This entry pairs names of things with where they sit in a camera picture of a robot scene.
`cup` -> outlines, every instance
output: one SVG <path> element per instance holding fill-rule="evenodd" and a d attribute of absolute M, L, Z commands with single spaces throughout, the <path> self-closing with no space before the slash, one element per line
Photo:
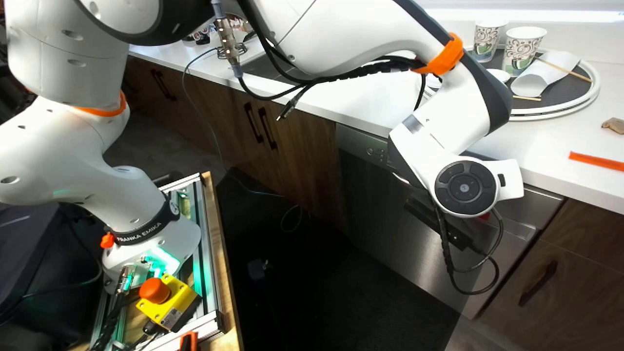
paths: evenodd
<path fill-rule="evenodd" d="M 474 25 L 472 56 L 478 62 L 490 62 L 505 31 L 505 21 L 478 21 Z"/>
<path fill-rule="evenodd" d="M 519 75 L 527 70 L 539 54 L 541 42 L 546 36 L 544 27 L 513 27 L 507 31 L 507 44 L 503 56 L 503 70 Z"/>

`black cable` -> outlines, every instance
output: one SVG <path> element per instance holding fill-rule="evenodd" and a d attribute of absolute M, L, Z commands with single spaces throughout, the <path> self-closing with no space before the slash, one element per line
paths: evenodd
<path fill-rule="evenodd" d="M 447 272 L 449 272 L 449 278 L 451 278 L 451 284 L 461 292 L 461 294 L 484 294 L 488 290 L 492 290 L 498 282 L 500 282 L 500 274 L 502 274 L 502 268 L 498 265 L 498 261 L 492 257 L 492 255 L 486 255 L 484 259 L 492 263 L 494 266 L 494 276 L 492 280 L 482 286 L 482 288 L 476 288 L 476 290 L 466 290 L 463 286 L 459 286 L 457 282 L 457 276 L 455 272 L 463 272 L 455 266 L 453 263 L 453 251 L 451 251 L 451 231 L 449 231 L 449 226 L 447 226 L 447 220 L 445 220 L 445 214 L 439 206 L 435 206 L 437 210 L 437 222 L 439 222 L 439 229 L 441 229 L 441 239 L 443 239 L 443 257 L 445 257 L 445 265 L 447 265 Z"/>
<path fill-rule="evenodd" d="M 246 36 L 242 36 L 242 42 L 252 40 L 252 36 L 256 36 L 256 31 L 246 32 Z"/>
<path fill-rule="evenodd" d="M 127 305 L 127 300 L 131 298 L 131 292 L 135 292 L 135 290 L 123 290 L 123 292 L 119 292 L 115 296 L 113 307 L 106 315 L 106 321 L 104 321 L 104 325 L 100 329 L 100 337 L 90 346 L 90 351 L 104 351 L 106 348 L 106 344 L 110 343 L 110 339 L 112 339 L 112 335 L 115 331 L 119 313 L 123 311 L 123 307 Z"/>
<path fill-rule="evenodd" d="M 244 188 L 246 192 L 252 192 L 252 194 L 256 194 L 256 196 L 269 196 L 269 198 L 277 198 L 277 200 L 289 200 L 289 198 L 285 198 L 283 194 L 277 194 L 277 192 L 252 188 L 252 187 L 244 185 L 244 183 L 242 183 L 240 179 L 236 179 L 236 177 L 234 177 L 234 183 L 236 183 L 240 188 Z M 289 218 L 291 212 L 295 212 L 295 210 L 299 210 L 299 216 L 297 216 L 295 224 L 287 227 L 287 218 Z M 279 227 L 281 227 L 283 231 L 287 231 L 287 233 L 293 233 L 293 231 L 297 231 L 297 229 L 303 226 L 305 218 L 307 218 L 307 210 L 305 210 L 301 204 L 295 202 L 293 206 L 289 206 L 289 208 L 279 216 Z"/>
<path fill-rule="evenodd" d="M 69 214 L 65 212 L 65 208 L 59 208 L 59 214 L 61 214 L 61 218 L 63 218 L 65 222 L 69 222 L 69 229 L 71 229 L 74 241 L 76 241 L 82 249 L 92 251 L 92 247 L 88 247 L 88 245 L 80 239 L 76 227 L 71 224 L 73 218 L 69 218 Z M 0 325 L 8 323 L 8 321 L 14 317 L 16 309 L 18 309 L 24 302 L 28 302 L 30 298 L 37 298 L 37 296 L 41 296 L 41 294 L 59 292 L 59 290 L 84 288 L 84 286 L 90 286 L 90 284 L 98 282 L 98 280 L 102 278 L 102 274 L 104 274 L 104 268 L 102 268 L 102 265 L 98 265 L 98 272 L 96 272 L 94 276 L 90 276 L 90 278 L 78 280 L 78 282 L 74 282 L 74 284 L 49 286 L 49 288 L 41 288 L 41 290 L 35 290 L 35 292 L 22 294 L 20 300 L 16 300 L 4 313 L 0 313 Z"/>
<path fill-rule="evenodd" d="M 457 266 L 457 268 L 455 268 L 457 272 L 472 272 L 472 270 L 480 268 L 482 265 L 488 263 L 488 259 L 494 255 L 494 251 L 502 245 L 503 233 L 505 233 L 503 218 L 500 216 L 500 212 L 498 212 L 496 208 L 492 210 L 492 214 L 494 214 L 496 220 L 498 220 L 498 233 L 496 233 L 494 243 L 490 245 L 488 251 L 484 251 L 482 247 L 478 247 L 478 245 L 474 245 L 474 243 L 470 241 L 468 247 L 470 247 L 472 251 L 484 255 L 484 257 L 482 257 L 478 263 L 470 265 L 468 268 L 459 268 L 459 266 Z"/>
<path fill-rule="evenodd" d="M 416 110 L 418 107 L 422 107 L 422 103 L 424 103 L 425 85 L 427 85 L 427 73 L 422 73 L 422 89 L 418 91 L 418 99 L 416 99 L 414 110 Z"/>
<path fill-rule="evenodd" d="M 379 56 L 381 60 L 400 60 L 400 62 L 414 62 L 416 58 L 408 58 L 408 56 L 396 56 L 396 54 L 383 54 Z"/>
<path fill-rule="evenodd" d="M 238 75 L 238 83 L 240 83 L 242 89 L 246 89 L 246 93 L 250 93 L 254 99 L 279 99 L 279 97 L 283 97 L 283 95 L 289 95 L 289 93 L 305 87 L 305 85 L 293 85 L 293 87 L 289 87 L 289 89 L 285 89 L 285 91 L 279 91 L 279 93 L 273 93 L 273 95 L 260 95 L 260 93 L 256 93 L 254 89 L 250 89 L 250 85 L 248 85 L 246 79 L 244 79 L 244 73 Z"/>
<path fill-rule="evenodd" d="M 104 270 L 102 266 L 98 268 L 96 276 L 90 276 L 86 280 L 74 282 L 74 284 L 63 284 L 63 286 L 51 286 L 51 288 L 41 288 L 30 294 L 22 294 L 20 300 L 16 300 L 16 304 L 12 304 L 2 315 L 0 315 L 0 325 L 8 323 L 14 315 L 16 309 L 26 304 L 30 298 L 37 298 L 41 294 L 49 294 L 49 292 L 59 292 L 59 290 L 74 290 L 74 288 L 84 288 L 90 286 L 94 282 L 98 282 L 102 278 Z"/>
<path fill-rule="evenodd" d="M 184 68 L 182 73 L 188 73 L 190 68 L 191 68 L 199 58 L 207 56 L 207 54 L 213 52 L 213 50 L 219 50 L 219 46 L 211 46 L 211 48 L 207 48 L 205 52 L 197 54 L 193 60 L 188 62 L 188 66 Z"/>
<path fill-rule="evenodd" d="M 268 36 L 266 36 L 262 31 L 258 31 L 258 38 L 260 38 L 260 44 L 266 48 L 269 62 L 275 66 L 275 70 L 277 70 L 283 77 L 287 77 L 287 79 L 291 79 L 291 81 L 295 81 L 295 83 L 312 83 L 312 81 L 314 81 L 314 79 L 303 79 L 303 77 L 299 77 L 299 75 L 291 75 L 287 70 L 283 70 L 283 66 L 275 60 L 273 54 L 279 54 L 283 60 L 287 60 L 287 56 L 283 56 L 273 44 L 269 44 Z"/>
<path fill-rule="evenodd" d="M 291 110 L 297 107 L 299 99 L 308 91 L 312 89 L 316 83 L 310 83 L 307 87 L 303 87 L 293 99 L 287 101 L 287 105 L 281 109 L 277 120 L 285 118 L 291 114 Z"/>

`kitchen utensil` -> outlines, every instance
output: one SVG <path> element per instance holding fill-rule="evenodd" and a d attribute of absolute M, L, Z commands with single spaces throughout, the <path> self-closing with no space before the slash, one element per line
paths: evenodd
<path fill-rule="evenodd" d="M 589 83 L 585 93 L 580 93 L 574 99 L 566 99 L 566 101 L 550 103 L 550 105 L 515 107 L 511 110 L 511 118 L 509 120 L 554 118 L 554 116 L 562 116 L 562 114 L 570 114 L 570 112 L 581 110 L 587 105 L 591 105 L 599 97 L 601 73 L 585 60 L 581 60 L 576 70 L 580 70 L 581 73 L 587 73 L 591 77 L 591 83 Z"/>
<path fill-rule="evenodd" d="M 494 52 L 500 46 L 502 32 L 505 29 L 505 21 L 478 21 L 474 25 L 474 46 L 472 56 L 478 62 L 490 62 Z"/>
<path fill-rule="evenodd" d="M 507 31 L 507 44 L 505 44 L 505 56 L 503 56 L 503 70 L 511 75 L 519 75 L 523 70 L 527 70 L 546 36 L 544 27 L 513 27 Z"/>
<path fill-rule="evenodd" d="M 615 171 L 624 171 L 624 161 L 617 161 L 617 159 L 611 159 L 611 157 L 599 157 L 599 155 L 591 155 L 591 153 L 570 151 L 570 159 L 591 163 L 591 165 L 599 165 L 599 167 L 607 167 L 607 169 L 615 169 Z"/>
<path fill-rule="evenodd" d="M 601 126 L 609 128 L 613 132 L 624 134 L 624 118 L 613 116 L 613 118 L 605 120 Z"/>
<path fill-rule="evenodd" d="M 550 83 L 566 77 L 578 64 L 580 56 L 568 50 L 546 50 L 513 79 L 511 91 L 517 95 L 542 95 Z"/>

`stainless steel dishwasher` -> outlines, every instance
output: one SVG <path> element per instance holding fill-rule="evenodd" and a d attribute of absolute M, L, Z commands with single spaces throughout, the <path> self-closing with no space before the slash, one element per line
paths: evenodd
<path fill-rule="evenodd" d="M 500 265 L 496 286 L 482 294 L 463 294 L 449 278 L 439 226 L 431 216 L 431 204 L 424 198 L 424 187 L 408 185 L 398 173 L 406 165 L 394 155 L 390 142 L 349 126 L 338 126 L 338 146 L 351 241 L 466 317 L 478 315 L 498 284 L 505 280 L 505 274 L 562 204 L 562 196 L 527 187 L 523 198 L 496 206 L 502 220 L 449 218 L 455 237 L 451 253 L 459 268 L 478 265 L 482 253 L 502 237 L 492 251 Z M 494 265 L 484 263 L 455 276 L 461 288 L 478 290 L 494 278 Z"/>

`yellow object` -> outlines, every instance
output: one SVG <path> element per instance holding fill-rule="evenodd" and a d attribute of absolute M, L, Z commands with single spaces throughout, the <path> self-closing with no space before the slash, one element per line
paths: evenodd
<path fill-rule="evenodd" d="M 137 307 L 154 323 L 178 331 L 193 315 L 199 296 L 190 284 L 178 280 L 174 274 L 160 276 L 160 282 L 170 290 L 170 296 L 162 302 L 143 296 L 137 302 Z"/>

